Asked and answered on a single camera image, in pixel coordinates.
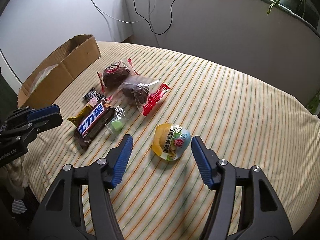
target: red circular logo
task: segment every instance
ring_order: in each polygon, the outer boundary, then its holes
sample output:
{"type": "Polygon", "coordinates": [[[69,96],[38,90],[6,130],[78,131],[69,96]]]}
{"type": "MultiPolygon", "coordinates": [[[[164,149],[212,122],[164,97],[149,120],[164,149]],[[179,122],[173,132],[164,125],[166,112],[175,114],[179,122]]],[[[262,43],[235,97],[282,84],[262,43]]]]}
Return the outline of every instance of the red circular logo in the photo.
{"type": "Polygon", "coordinates": [[[177,146],[177,147],[181,147],[183,145],[183,140],[181,139],[176,139],[174,140],[174,145],[177,146]]]}

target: brown round pastry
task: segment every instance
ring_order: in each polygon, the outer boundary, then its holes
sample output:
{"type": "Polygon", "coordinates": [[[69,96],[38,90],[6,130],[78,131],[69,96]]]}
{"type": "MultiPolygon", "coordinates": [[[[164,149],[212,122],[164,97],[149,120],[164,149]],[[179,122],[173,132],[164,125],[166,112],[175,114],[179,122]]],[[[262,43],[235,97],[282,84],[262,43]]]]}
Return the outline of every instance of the brown round pastry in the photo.
{"type": "Polygon", "coordinates": [[[127,98],[128,103],[138,107],[147,102],[149,95],[148,85],[142,84],[122,84],[122,93],[127,98]]]}
{"type": "Polygon", "coordinates": [[[113,63],[102,74],[104,85],[108,89],[115,89],[130,75],[130,69],[122,61],[113,63]]]}

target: table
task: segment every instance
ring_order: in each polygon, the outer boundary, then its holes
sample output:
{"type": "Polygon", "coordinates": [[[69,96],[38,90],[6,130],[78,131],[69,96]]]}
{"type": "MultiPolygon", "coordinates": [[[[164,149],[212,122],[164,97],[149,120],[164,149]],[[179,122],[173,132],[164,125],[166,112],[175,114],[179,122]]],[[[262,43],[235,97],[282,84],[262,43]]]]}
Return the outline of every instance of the table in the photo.
{"type": "MultiPolygon", "coordinates": [[[[29,145],[24,167],[32,191],[41,200],[63,165],[89,165],[117,146],[125,133],[133,151],[121,184],[110,196],[125,239],[197,239],[214,191],[201,180],[191,147],[178,161],[167,162],[151,151],[155,127],[172,122],[200,135],[207,148],[234,166],[259,165],[275,188],[297,231],[310,215],[320,192],[317,116],[294,97],[256,78],[179,52],[136,44],[98,42],[101,58],[81,73],[54,103],[63,123],[38,135],[29,145]],[[147,117],[125,106],[130,116],[119,138],[103,130],[84,151],[73,137],[74,116],[93,86],[96,71],[131,58],[135,70],[160,79],[171,89],[147,117]]],[[[84,215],[93,232],[87,187],[84,215]]],[[[237,188],[229,233],[236,231],[241,189],[237,188]]]]}

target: silver bolt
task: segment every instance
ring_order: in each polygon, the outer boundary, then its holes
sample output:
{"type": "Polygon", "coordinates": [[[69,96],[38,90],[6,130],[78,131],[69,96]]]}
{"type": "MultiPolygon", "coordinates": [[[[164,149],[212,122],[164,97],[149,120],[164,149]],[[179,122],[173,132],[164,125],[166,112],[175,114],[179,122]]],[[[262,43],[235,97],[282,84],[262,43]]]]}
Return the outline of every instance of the silver bolt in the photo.
{"type": "Polygon", "coordinates": [[[100,164],[100,165],[103,165],[107,162],[107,160],[105,158],[100,158],[98,159],[97,163],[100,164]]]}
{"type": "Polygon", "coordinates": [[[220,165],[223,165],[223,166],[228,164],[228,161],[225,159],[220,159],[220,160],[218,160],[218,162],[220,165]]]}
{"type": "Polygon", "coordinates": [[[66,164],[63,166],[63,170],[64,171],[70,171],[71,170],[71,165],[70,164],[66,164]]]}
{"type": "Polygon", "coordinates": [[[253,166],[252,169],[253,169],[253,171],[255,171],[255,172],[261,171],[261,168],[260,168],[259,166],[257,166],[257,165],[253,166]]]}

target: black cable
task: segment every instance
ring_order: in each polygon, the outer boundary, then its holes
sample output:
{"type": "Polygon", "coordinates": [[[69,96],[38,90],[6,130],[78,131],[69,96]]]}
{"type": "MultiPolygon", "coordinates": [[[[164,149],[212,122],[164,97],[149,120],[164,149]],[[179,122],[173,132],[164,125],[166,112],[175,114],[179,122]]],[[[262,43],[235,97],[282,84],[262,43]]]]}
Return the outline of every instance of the black cable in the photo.
{"type": "MultiPolygon", "coordinates": [[[[170,22],[169,27],[168,27],[163,33],[155,33],[155,34],[157,34],[157,35],[162,35],[162,34],[165,34],[165,33],[170,29],[170,27],[171,27],[171,25],[172,25],[172,5],[174,4],[174,2],[175,2],[175,0],[173,0],[172,4],[171,4],[171,6],[170,6],[171,22],[170,22]]],[[[137,12],[136,4],[135,4],[134,0],[133,0],[133,5],[134,5],[134,10],[136,11],[136,13],[137,13],[139,16],[141,16],[143,19],[145,19],[145,21],[148,23],[148,25],[149,25],[149,27],[150,27],[150,30],[152,31],[151,25],[150,25],[150,23],[148,22],[148,20],[147,20],[145,17],[143,17],[141,14],[139,14],[139,13],[137,12]]]]}

